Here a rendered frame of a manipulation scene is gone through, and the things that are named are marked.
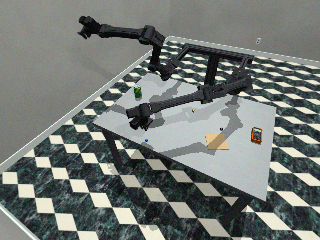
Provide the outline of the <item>tan mat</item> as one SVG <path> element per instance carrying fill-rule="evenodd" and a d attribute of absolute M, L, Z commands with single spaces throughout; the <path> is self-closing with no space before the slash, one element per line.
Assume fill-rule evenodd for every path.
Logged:
<path fill-rule="evenodd" d="M 205 134 L 208 150 L 229 150 L 224 134 Z"/>

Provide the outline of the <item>orange multimeter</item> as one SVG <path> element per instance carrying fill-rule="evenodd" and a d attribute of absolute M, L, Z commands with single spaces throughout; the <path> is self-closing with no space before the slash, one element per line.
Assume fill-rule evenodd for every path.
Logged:
<path fill-rule="evenodd" d="M 263 140 L 263 130 L 261 128 L 253 127 L 251 132 L 251 142 L 261 144 Z"/>

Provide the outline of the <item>green and yellow drink can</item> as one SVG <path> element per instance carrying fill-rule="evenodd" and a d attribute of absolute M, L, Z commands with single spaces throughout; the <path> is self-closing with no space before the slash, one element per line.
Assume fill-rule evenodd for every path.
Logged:
<path fill-rule="evenodd" d="M 134 86 L 134 94 L 137 99 L 140 99 L 142 97 L 142 89 L 139 84 L 136 84 Z"/>

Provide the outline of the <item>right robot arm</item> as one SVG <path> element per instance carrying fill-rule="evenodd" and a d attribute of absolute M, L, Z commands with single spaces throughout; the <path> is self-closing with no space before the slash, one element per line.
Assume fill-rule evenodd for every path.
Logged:
<path fill-rule="evenodd" d="M 150 63 L 148 65 L 148 70 L 151 72 L 158 71 L 161 74 L 161 78 L 170 75 L 172 66 L 166 66 L 160 63 L 160 54 L 162 51 L 163 43 L 166 38 L 156 31 L 154 26 L 145 25 L 144 28 L 134 29 L 134 28 L 123 28 L 123 27 L 113 27 L 108 24 L 100 25 L 90 16 L 81 16 L 79 23 L 85 26 L 85 31 L 89 34 L 98 35 L 100 38 L 126 38 L 139 40 L 142 45 L 152 45 L 153 52 Z M 92 31 L 91 31 L 92 30 Z M 93 33 L 92 33 L 93 32 Z"/>

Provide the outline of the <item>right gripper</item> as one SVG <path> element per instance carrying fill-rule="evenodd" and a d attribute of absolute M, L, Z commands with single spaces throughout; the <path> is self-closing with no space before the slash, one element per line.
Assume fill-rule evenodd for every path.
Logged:
<path fill-rule="evenodd" d="M 80 35 L 80 36 L 82 36 L 83 38 L 85 38 L 86 40 L 88 39 L 88 38 L 90 38 L 91 37 L 91 35 L 92 34 L 90 34 L 90 33 L 87 33 L 86 31 L 85 31 L 85 26 L 83 27 L 83 29 L 82 29 L 82 31 L 81 32 L 78 32 L 78 34 Z M 87 35 L 87 37 L 86 37 L 86 35 Z"/>

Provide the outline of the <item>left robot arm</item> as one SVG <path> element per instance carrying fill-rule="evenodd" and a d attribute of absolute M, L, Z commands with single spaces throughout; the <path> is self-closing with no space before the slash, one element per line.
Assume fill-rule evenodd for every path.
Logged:
<path fill-rule="evenodd" d="M 192 94 L 168 99 L 165 101 L 143 103 L 126 110 L 128 119 L 134 118 L 129 124 L 134 130 L 138 130 L 141 124 L 145 125 L 151 115 L 172 107 L 200 101 L 202 105 L 212 103 L 214 99 L 223 98 L 227 93 L 234 91 L 236 94 L 252 90 L 252 76 L 246 75 L 238 79 L 233 76 L 228 84 L 222 83 L 214 86 L 210 84 L 198 86 L 198 91 Z M 151 108 L 150 108 L 151 107 Z M 140 117 L 142 116 L 142 117 Z"/>

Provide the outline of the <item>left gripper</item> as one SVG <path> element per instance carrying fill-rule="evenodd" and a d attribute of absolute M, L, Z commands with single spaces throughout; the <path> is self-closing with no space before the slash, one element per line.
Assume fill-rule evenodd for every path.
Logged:
<path fill-rule="evenodd" d="M 151 119 L 151 118 L 148 118 L 147 119 L 148 120 L 148 122 L 145 124 L 145 125 L 143 125 L 143 124 L 140 124 L 140 128 L 143 130 L 145 130 L 145 131 L 147 131 L 148 130 L 148 128 L 149 128 L 149 126 L 150 126 L 150 124 L 153 122 L 153 119 Z"/>

